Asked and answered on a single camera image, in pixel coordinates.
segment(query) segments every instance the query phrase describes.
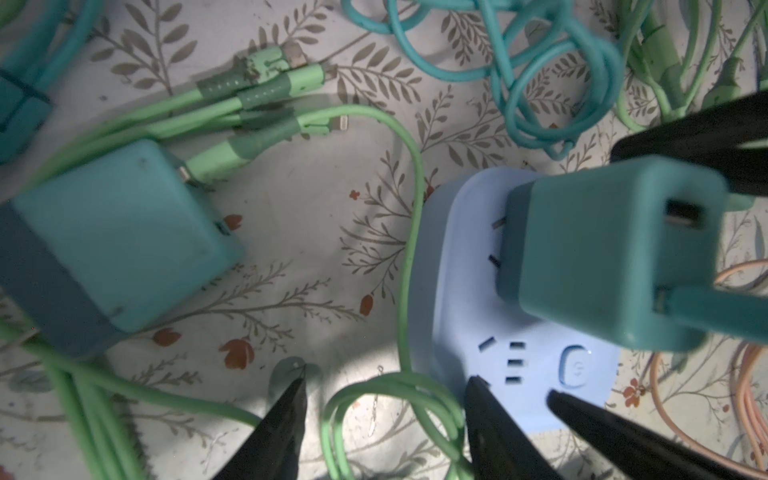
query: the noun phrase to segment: tablecloth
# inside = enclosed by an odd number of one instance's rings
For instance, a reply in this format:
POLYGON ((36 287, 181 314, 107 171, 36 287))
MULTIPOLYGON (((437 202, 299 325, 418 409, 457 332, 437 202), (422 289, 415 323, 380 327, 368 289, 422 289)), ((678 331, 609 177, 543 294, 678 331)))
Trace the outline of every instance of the tablecloth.
MULTIPOLYGON (((519 148, 505 133, 487 83, 448 84, 430 78, 414 68, 393 38, 356 27, 333 0, 106 3, 91 40, 51 93, 55 111, 48 123, 23 159, 0 170, 6 197, 18 189, 20 178, 77 133, 118 112, 185 91, 203 73, 230 65, 236 52, 286 41, 298 42, 311 60, 338 67, 338 78, 302 100, 303 106, 372 104, 394 114, 412 132, 424 156, 427 197, 452 179, 494 166, 546 174, 600 167, 607 163, 611 145, 627 134, 610 113, 581 135, 562 162, 519 148)), ((662 3, 683 51, 687 0, 662 3)), ((709 7, 701 3, 707 18, 709 7)), ((574 4, 575 14, 592 31, 616 38, 612 2, 574 4)), ((383 17, 381 2, 356 5, 383 17)), ((408 3, 400 6, 410 8, 408 3)), ((705 88, 746 24, 749 5, 729 2, 726 10, 716 53, 704 59, 705 88)), ((512 51, 526 47, 545 29, 544 22, 532 22, 515 39, 512 51)), ((10 25, 0 32, 0 41, 7 48, 23 33, 23 27, 10 25)), ((478 66, 492 56, 482 22, 471 12, 433 11, 409 36, 427 59, 443 68, 478 66)), ((744 91, 755 89, 754 72, 750 53, 738 74, 744 91)), ((542 124, 567 124, 578 111, 589 76, 579 53, 568 53, 536 75, 525 97, 542 124)), ((653 122, 658 109, 649 89, 627 76, 627 91, 633 118, 653 122)), ((185 139, 169 147, 186 158, 225 136, 185 139)), ((295 137, 269 149, 210 193, 246 247, 245 260, 176 308, 162 328, 110 349, 111 368, 141 385, 232 402, 259 414, 292 370, 306 368, 310 404, 300 477, 324 478, 318 440, 323 404, 345 385, 398 369, 394 319, 412 212, 409 162, 390 131, 362 118, 353 118, 347 132, 311 140, 295 137)), ((768 209, 761 200, 748 211, 727 214, 718 267, 764 257, 763 225, 768 225, 768 209)), ((568 248, 568 239, 561 239, 561 245, 568 248)), ((751 282, 748 287, 759 292, 765 278, 756 270, 729 282, 751 282)), ((17 313, 7 297, 0 309, 4 318, 17 313)), ((739 343, 714 335, 694 353, 665 356, 660 393, 675 421, 694 438, 753 463, 745 458, 749 447, 734 417, 728 386, 738 367, 731 359, 739 343)), ((649 359, 649 352, 622 352, 605 408, 670 435, 648 392, 649 359)), ((753 387, 765 407, 768 391, 760 381, 765 369, 758 370, 753 387)), ((34 358, 20 349, 3 354, 0 392, 1 480, 88 477, 34 358)), ((210 478, 250 432, 235 422, 141 402, 123 401, 119 407, 149 476, 158 480, 210 478)), ((426 480, 445 473, 445 457, 400 400, 360 399, 344 430, 360 478, 426 480)), ((533 439, 566 478, 621 478, 569 431, 533 439)))

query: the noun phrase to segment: socket hole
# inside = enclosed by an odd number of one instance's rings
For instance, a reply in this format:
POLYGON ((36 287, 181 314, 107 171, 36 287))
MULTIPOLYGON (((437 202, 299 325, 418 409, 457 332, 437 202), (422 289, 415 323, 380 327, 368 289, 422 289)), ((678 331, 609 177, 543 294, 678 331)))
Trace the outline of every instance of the socket hole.
POLYGON ((483 350, 493 346, 494 344, 496 344, 496 338, 490 337, 486 341, 478 345, 478 350, 482 352, 483 350))
POLYGON ((217 228, 217 230, 219 230, 219 233, 221 233, 225 237, 228 237, 229 235, 231 235, 230 229, 228 229, 227 226, 224 225, 223 223, 221 223, 221 222, 214 222, 214 225, 216 225, 216 228, 217 228))
POLYGON ((703 209, 698 205, 669 199, 664 221, 679 227, 701 228, 702 213, 703 209))

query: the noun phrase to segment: teal charger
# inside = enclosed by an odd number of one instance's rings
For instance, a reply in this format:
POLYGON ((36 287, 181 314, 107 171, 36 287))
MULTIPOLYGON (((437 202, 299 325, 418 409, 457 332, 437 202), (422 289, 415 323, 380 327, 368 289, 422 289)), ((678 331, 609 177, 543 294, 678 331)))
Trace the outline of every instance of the teal charger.
POLYGON ((142 140, 0 206, 0 285, 55 348, 98 354, 243 257, 180 165, 142 140))
POLYGON ((632 349, 687 351, 716 330, 768 341, 768 302, 712 287, 727 185, 647 156, 520 186, 498 292, 531 315, 632 349))

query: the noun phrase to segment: cable bundle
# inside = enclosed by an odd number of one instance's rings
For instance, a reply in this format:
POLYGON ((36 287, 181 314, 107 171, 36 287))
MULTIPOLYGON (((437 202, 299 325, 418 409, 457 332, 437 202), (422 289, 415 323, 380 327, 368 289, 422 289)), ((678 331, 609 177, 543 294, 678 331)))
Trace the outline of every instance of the cable bundle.
POLYGON ((342 0, 342 8, 358 26, 384 35, 395 35, 400 47, 414 65, 426 74, 443 81, 475 81, 489 78, 493 99, 504 115, 507 133, 515 143, 526 148, 541 148, 559 161, 576 145, 579 135, 594 126, 613 106, 621 89, 624 62, 618 50, 608 41, 593 36, 572 15, 571 0, 419 0, 419 9, 406 20, 400 20, 396 0, 387 0, 387 23, 375 22, 360 14, 352 0, 342 0), (422 58, 406 37, 406 31, 417 26, 430 8, 445 10, 478 10, 485 23, 494 52, 494 63, 467 71, 438 68, 422 58), (502 32, 497 12, 516 12, 515 19, 502 32), (535 18, 551 24, 535 45, 510 56, 508 50, 525 26, 535 18), (550 61, 572 50, 580 50, 591 72, 589 90, 574 121, 565 127, 542 127, 525 100, 525 85, 550 61), (523 67, 520 74, 514 70, 523 67), (563 142, 560 151, 553 145, 563 142))

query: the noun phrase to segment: blue button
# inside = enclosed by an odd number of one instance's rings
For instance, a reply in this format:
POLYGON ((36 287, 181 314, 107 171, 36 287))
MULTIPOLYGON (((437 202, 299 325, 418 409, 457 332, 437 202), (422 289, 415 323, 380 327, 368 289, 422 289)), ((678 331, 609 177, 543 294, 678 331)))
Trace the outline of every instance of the blue button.
POLYGON ((572 389, 586 385, 590 367, 589 350, 581 345, 569 346, 560 357, 560 383, 572 389))

